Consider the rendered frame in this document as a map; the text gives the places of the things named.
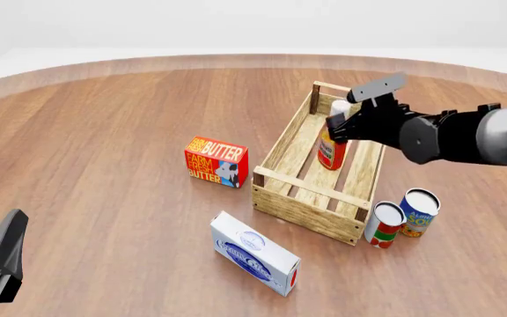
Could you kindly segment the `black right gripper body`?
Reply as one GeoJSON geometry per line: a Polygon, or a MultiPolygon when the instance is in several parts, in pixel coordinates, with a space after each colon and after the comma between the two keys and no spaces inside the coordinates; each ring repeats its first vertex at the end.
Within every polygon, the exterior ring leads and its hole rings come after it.
{"type": "Polygon", "coordinates": [[[407,104],[401,104],[392,93],[364,100],[360,110],[348,120],[348,139],[399,148],[402,125],[418,115],[422,114],[410,110],[407,104]]]}

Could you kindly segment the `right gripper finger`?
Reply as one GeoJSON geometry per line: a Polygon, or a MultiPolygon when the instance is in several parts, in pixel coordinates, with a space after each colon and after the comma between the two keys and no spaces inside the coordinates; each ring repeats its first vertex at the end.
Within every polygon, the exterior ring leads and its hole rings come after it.
{"type": "Polygon", "coordinates": [[[352,128],[346,128],[346,129],[329,128],[328,134],[329,134],[330,139],[333,142],[336,142],[337,144],[345,144],[348,141],[360,139],[358,132],[352,128]]]}
{"type": "Polygon", "coordinates": [[[336,115],[330,115],[327,119],[328,129],[355,129],[358,122],[360,121],[361,113],[359,111],[355,113],[339,113],[336,115]]]}

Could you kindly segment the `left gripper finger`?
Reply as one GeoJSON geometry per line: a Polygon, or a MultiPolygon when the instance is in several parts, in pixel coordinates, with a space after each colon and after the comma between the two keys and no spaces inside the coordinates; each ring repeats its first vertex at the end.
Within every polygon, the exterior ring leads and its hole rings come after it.
{"type": "Polygon", "coordinates": [[[23,276],[22,247],[28,216],[11,210],[0,224],[0,271],[3,275],[23,276]]]}

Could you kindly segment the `red ketchup bottle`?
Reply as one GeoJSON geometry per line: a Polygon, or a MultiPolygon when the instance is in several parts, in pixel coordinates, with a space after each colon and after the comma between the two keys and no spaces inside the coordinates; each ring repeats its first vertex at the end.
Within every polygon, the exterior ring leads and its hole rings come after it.
{"type": "MultiPolygon", "coordinates": [[[[338,114],[346,114],[351,108],[351,104],[346,100],[335,100],[331,104],[329,117],[338,114]]],[[[346,144],[337,144],[328,134],[327,124],[320,132],[320,144],[318,152],[319,162],[328,170],[335,171],[342,166],[345,155],[346,144]]]]}

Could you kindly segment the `wooden slat tray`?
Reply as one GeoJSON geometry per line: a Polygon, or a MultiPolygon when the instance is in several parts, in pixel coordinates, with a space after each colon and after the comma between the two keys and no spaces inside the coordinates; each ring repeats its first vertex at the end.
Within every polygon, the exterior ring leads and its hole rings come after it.
{"type": "Polygon", "coordinates": [[[386,147],[349,143],[354,152],[342,186],[338,170],[309,155],[315,150],[331,104],[338,98],[321,88],[349,88],[316,81],[263,162],[253,169],[253,207],[334,240],[356,245],[363,237],[386,147]]]}

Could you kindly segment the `grey plate on black stalk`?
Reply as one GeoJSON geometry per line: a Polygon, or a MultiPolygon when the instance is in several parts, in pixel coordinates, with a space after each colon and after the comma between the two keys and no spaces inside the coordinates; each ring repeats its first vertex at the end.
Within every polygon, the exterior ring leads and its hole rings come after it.
{"type": "Polygon", "coordinates": [[[351,104],[361,103],[365,107],[392,105],[397,102],[394,92],[401,89],[406,83],[405,73],[393,73],[352,88],[348,92],[346,100],[351,104]]]}

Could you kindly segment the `blue alphabet soup tin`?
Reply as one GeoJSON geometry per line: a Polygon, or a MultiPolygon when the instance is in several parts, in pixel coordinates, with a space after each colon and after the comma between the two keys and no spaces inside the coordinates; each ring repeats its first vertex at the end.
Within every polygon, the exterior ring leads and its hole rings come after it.
{"type": "Polygon", "coordinates": [[[407,219],[400,232],[408,237],[421,237],[438,215],[441,203],[429,190],[411,188],[403,196],[400,207],[407,219]]]}

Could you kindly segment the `white tin with tomato print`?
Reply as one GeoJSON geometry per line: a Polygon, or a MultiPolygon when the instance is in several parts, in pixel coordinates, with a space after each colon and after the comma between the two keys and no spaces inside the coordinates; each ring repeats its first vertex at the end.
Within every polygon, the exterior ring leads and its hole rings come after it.
{"type": "Polygon", "coordinates": [[[364,237],[374,247],[389,248],[407,218],[399,205],[383,201],[374,205],[364,237]]]}

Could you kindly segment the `red butter box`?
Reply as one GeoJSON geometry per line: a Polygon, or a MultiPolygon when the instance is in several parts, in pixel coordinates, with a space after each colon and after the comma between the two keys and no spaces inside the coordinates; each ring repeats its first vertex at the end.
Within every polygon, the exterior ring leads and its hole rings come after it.
{"type": "Polygon", "coordinates": [[[195,136],[184,150],[190,176],[241,188],[248,175],[248,148],[195,136]]]}

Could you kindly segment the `white cream cheese box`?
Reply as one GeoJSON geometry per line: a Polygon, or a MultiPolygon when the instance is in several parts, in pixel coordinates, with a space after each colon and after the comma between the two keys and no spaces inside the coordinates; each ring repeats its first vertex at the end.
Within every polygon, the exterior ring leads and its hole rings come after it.
{"type": "Polygon", "coordinates": [[[210,229],[218,253],[283,297],[293,290],[301,258],[223,210],[210,229]]]}

